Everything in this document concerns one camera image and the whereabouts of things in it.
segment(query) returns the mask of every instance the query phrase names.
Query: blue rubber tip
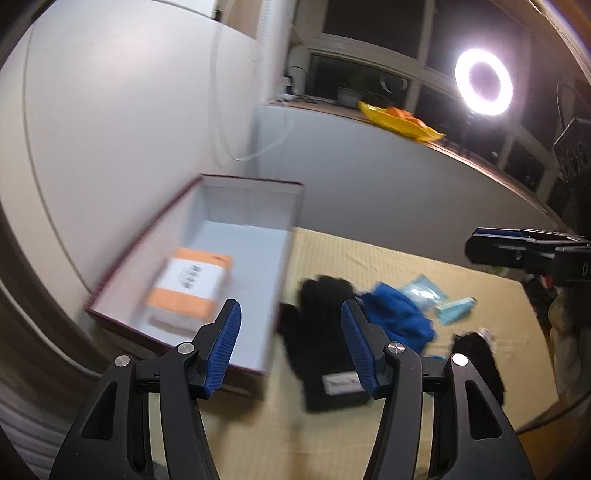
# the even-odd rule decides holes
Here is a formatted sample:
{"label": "blue rubber tip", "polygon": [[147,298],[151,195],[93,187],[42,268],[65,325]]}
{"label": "blue rubber tip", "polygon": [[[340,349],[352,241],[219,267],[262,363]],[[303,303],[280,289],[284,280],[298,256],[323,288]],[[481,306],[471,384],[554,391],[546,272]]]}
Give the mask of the blue rubber tip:
{"label": "blue rubber tip", "polygon": [[207,376],[203,385],[206,398],[211,398],[216,390],[222,386],[223,377],[226,375],[228,362],[240,331],[241,320],[240,304],[234,302],[232,310],[228,314],[228,319],[217,336],[216,343],[207,361]]}
{"label": "blue rubber tip", "polygon": [[343,303],[343,306],[340,308],[340,325],[343,329],[343,334],[347,341],[349,353],[353,359],[359,382],[371,396],[374,396],[379,387],[378,379],[375,376],[374,358],[355,320],[353,312],[346,303]]}

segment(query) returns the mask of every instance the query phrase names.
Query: blue cloth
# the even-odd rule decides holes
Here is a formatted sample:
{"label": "blue cloth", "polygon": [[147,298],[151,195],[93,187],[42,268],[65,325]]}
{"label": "blue cloth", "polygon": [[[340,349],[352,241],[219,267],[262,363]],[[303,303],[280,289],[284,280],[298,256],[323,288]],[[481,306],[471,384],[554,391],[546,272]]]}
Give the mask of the blue cloth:
{"label": "blue cloth", "polygon": [[380,282],[373,292],[361,295],[370,323],[380,325],[391,342],[401,342],[421,353],[435,338],[431,320],[407,296]]}

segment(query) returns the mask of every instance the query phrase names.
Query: white label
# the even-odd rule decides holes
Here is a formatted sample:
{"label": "white label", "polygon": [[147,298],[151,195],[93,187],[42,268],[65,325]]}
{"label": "white label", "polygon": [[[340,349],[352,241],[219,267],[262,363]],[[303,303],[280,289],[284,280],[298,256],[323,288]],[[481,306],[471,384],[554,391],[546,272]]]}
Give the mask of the white label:
{"label": "white label", "polygon": [[155,287],[216,300],[215,296],[223,275],[224,268],[219,265],[171,258]]}
{"label": "white label", "polygon": [[326,394],[332,396],[363,391],[357,372],[322,375],[322,383]]}

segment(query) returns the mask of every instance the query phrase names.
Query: yellow bowl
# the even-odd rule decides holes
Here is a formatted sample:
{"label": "yellow bowl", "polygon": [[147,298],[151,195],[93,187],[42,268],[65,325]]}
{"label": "yellow bowl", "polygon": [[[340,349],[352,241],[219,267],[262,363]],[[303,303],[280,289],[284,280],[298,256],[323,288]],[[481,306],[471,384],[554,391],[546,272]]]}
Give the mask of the yellow bowl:
{"label": "yellow bowl", "polygon": [[412,138],[419,142],[433,142],[445,137],[444,134],[439,133],[431,127],[420,127],[410,120],[392,116],[384,108],[368,105],[365,102],[359,102],[359,108],[376,125],[396,132],[404,137]]}

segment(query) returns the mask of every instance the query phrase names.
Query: silver bolt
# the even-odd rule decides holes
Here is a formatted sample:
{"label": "silver bolt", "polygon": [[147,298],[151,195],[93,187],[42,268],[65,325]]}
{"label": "silver bolt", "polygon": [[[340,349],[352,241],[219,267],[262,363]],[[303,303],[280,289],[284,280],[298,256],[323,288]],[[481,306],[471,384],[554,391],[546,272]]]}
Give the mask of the silver bolt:
{"label": "silver bolt", "polygon": [[460,367],[465,367],[468,364],[468,357],[466,355],[462,355],[461,353],[456,353],[452,355],[452,360],[456,365]]}
{"label": "silver bolt", "polygon": [[181,343],[178,348],[177,348],[179,353],[182,353],[183,355],[187,355],[188,353],[191,353],[193,350],[195,350],[195,347],[193,346],[192,343]]}
{"label": "silver bolt", "polygon": [[115,365],[117,365],[118,367],[124,367],[128,363],[129,363],[129,357],[127,355],[119,355],[115,359]]}
{"label": "silver bolt", "polygon": [[392,342],[388,345],[388,350],[392,353],[402,353],[404,352],[404,345],[399,342]]}

